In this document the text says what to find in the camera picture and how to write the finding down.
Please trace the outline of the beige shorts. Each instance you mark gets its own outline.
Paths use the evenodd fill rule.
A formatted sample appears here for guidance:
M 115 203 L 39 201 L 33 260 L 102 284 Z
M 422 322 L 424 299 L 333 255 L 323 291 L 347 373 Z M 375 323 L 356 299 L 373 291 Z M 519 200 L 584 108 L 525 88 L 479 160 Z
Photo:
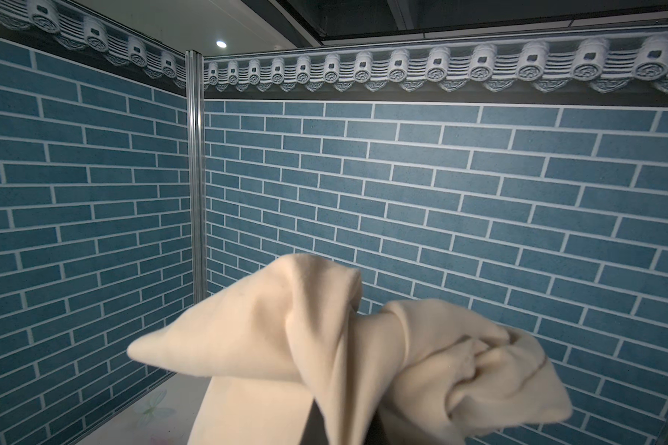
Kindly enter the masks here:
M 133 341 L 210 383 L 192 444 L 461 444 L 573 406 L 531 335 L 443 300 L 361 315 L 361 274 L 289 254 Z

